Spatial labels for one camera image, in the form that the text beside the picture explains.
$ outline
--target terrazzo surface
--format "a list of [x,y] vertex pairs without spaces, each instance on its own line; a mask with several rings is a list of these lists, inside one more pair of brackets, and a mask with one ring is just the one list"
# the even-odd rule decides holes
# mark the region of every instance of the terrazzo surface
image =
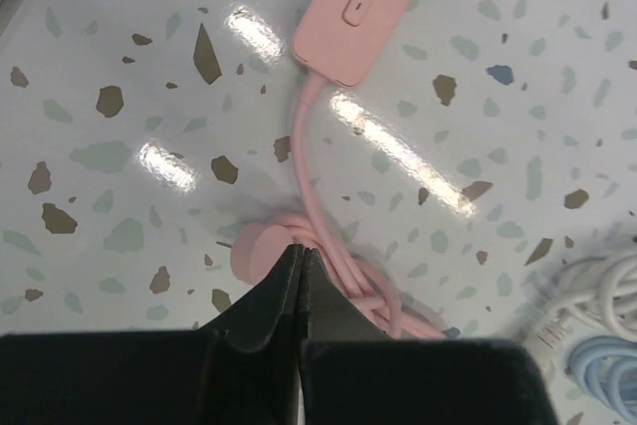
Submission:
[[[24,0],[0,36],[0,330],[185,328],[247,291],[247,221],[301,211],[310,0]],[[332,230],[461,336],[513,336],[637,242],[637,0],[412,0],[307,153]],[[576,327],[575,334],[589,332]],[[622,423],[559,374],[563,423]]]

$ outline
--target coiled cable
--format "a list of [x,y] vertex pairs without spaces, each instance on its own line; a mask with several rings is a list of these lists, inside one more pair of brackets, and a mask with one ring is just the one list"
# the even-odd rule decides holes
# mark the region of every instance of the coiled cable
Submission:
[[[329,276],[336,286],[358,306],[368,319],[389,335],[398,338],[401,332],[406,329],[421,338],[444,337],[444,334],[430,323],[405,314],[402,311],[398,294],[382,273],[362,261],[354,260],[340,241],[334,238],[327,229],[319,202],[312,190],[304,155],[308,113],[310,107],[316,102],[325,82],[325,78],[320,74],[312,71],[308,73],[301,90],[292,126],[292,158],[307,218],[286,216],[276,222],[284,227],[292,228],[293,236],[303,241],[307,246],[319,249]],[[380,294],[376,292],[374,286],[379,289]]]
[[592,338],[575,348],[568,366],[582,391],[637,423],[637,344],[617,337]]
[[546,313],[573,317],[625,340],[637,341],[637,250],[590,258],[567,269]]

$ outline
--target coiled white cable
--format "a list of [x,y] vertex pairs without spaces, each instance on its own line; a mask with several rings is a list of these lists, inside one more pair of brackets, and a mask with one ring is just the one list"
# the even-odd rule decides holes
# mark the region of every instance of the coiled white cable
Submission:
[[559,277],[556,298],[546,304],[545,312],[547,322],[524,347],[547,382],[554,375],[552,361],[571,318],[637,342],[637,249],[573,264]]
[[637,341],[637,249],[571,266],[546,304],[549,317],[568,317],[625,340]]

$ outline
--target light blue cable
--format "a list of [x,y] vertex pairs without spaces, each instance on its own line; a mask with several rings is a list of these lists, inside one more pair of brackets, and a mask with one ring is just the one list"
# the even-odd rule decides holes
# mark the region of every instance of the light blue cable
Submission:
[[[613,362],[602,381],[602,362]],[[621,417],[637,424],[637,344],[617,337],[596,337],[581,343],[568,361],[575,382]]]

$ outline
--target pink power strip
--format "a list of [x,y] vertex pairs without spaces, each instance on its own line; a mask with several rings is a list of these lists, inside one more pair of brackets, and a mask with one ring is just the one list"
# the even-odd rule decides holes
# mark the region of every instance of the pink power strip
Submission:
[[295,57],[344,87],[360,84],[410,0],[313,0],[295,39]]

